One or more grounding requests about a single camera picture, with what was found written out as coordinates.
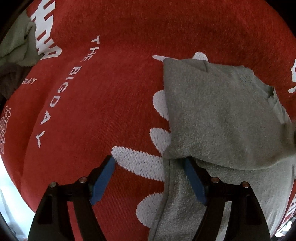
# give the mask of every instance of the screw head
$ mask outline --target screw head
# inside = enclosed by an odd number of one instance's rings
[[[242,182],[242,186],[244,188],[248,188],[248,187],[250,187],[250,184],[248,182]]]
[[[217,178],[217,177],[212,177],[212,178],[211,178],[211,182],[213,182],[213,183],[218,183],[218,182],[220,182],[220,179]]]
[[[56,185],[57,185],[56,182],[52,182],[52,183],[50,183],[49,187],[50,187],[50,188],[54,188]]]
[[[81,177],[81,178],[79,179],[79,182],[80,182],[80,183],[85,183],[85,182],[87,182],[87,177]]]

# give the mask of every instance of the embroidered logo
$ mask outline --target embroidered logo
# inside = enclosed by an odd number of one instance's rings
[[[292,82],[296,82],[296,71],[295,71],[295,69],[296,69],[296,59],[294,60],[294,65],[293,65],[293,67],[291,68],[291,72],[292,72]],[[289,92],[289,93],[294,93],[295,90],[296,90],[296,86],[293,87],[293,88],[291,88],[291,89],[289,89],[288,92]]]
[[[54,23],[54,15],[49,14],[55,9],[55,1],[46,6],[51,0],[42,0],[37,10],[32,14],[31,20],[36,24],[36,47],[38,54],[43,53],[41,59],[58,57],[62,50],[54,44],[50,38],[50,32]]]
[[[3,116],[0,120],[0,150],[2,152],[2,154],[4,154],[4,144],[5,144],[5,133],[6,133],[6,129],[7,129],[7,123],[9,120],[9,117],[11,116],[11,112],[10,112],[11,108],[8,108],[8,106],[6,106],[4,108],[4,112],[3,112]]]

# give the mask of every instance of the clothing pile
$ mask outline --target clothing pile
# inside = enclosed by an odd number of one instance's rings
[[[24,11],[0,44],[0,110],[42,57],[35,39],[36,25]]]
[[[226,183],[248,181],[274,230],[296,163],[294,125],[275,89],[243,66],[171,58],[163,64],[172,136],[163,154],[164,196],[149,240],[191,240],[197,231],[205,207],[177,160],[187,156]],[[225,236],[230,208],[227,203],[217,240]]]

